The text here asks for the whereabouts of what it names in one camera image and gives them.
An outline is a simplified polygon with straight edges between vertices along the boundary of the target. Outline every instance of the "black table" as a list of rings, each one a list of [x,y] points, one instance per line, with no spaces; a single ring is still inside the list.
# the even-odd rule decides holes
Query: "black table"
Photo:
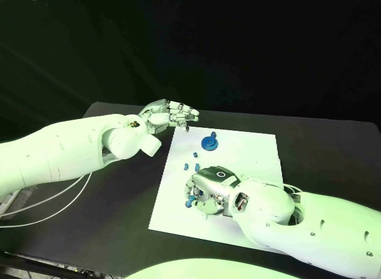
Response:
[[[85,117],[137,114],[142,108],[95,103]],[[381,134],[373,123],[202,111],[201,121],[191,125],[276,134],[284,182],[381,211]],[[123,276],[170,260],[207,257],[251,263],[300,278],[344,278],[290,256],[149,230],[173,128],[158,137],[163,146],[155,157],[140,151],[97,171],[81,197],[59,215],[0,231],[0,250]],[[69,184],[41,185],[29,204]],[[80,190],[81,186],[18,214],[10,223],[55,213]]]

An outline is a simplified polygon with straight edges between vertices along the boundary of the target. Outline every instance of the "black background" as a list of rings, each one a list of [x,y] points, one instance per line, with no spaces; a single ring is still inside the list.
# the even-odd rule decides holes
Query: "black background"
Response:
[[[381,1],[0,0],[0,142],[160,98],[381,130]]]

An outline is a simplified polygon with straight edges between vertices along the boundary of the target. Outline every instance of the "blue object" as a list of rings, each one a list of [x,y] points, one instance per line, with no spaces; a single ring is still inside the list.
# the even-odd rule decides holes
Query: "blue object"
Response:
[[[218,148],[217,133],[211,133],[211,137],[205,137],[201,141],[201,146],[207,151],[214,151]]]
[[[186,201],[186,207],[191,208],[192,207],[192,202],[196,199],[196,196],[191,196],[189,200]]]

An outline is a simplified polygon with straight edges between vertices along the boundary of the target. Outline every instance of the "robot finger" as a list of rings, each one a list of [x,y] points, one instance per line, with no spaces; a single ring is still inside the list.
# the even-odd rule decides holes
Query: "robot finger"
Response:
[[[178,110],[178,111],[186,112],[186,113],[191,113],[195,116],[201,115],[201,113],[196,109],[194,109],[191,106],[185,105],[183,103],[178,103],[175,101],[170,101],[169,108],[170,108],[170,112],[172,112],[172,110]]]

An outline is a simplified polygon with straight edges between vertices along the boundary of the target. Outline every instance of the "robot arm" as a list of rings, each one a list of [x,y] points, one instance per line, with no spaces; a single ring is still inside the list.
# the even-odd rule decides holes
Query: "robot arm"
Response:
[[[224,205],[221,213],[230,212],[256,246],[348,278],[381,279],[380,211],[331,196],[289,194],[282,185],[240,178],[222,167],[199,170],[185,189],[186,198],[195,189],[205,192],[209,207],[199,206],[202,197],[192,201],[204,214],[217,215]]]
[[[139,115],[106,115],[46,126],[25,138],[0,144],[0,196],[41,183],[84,176],[142,149],[153,156],[160,141],[152,135],[169,126],[189,130],[199,112],[159,100]]]

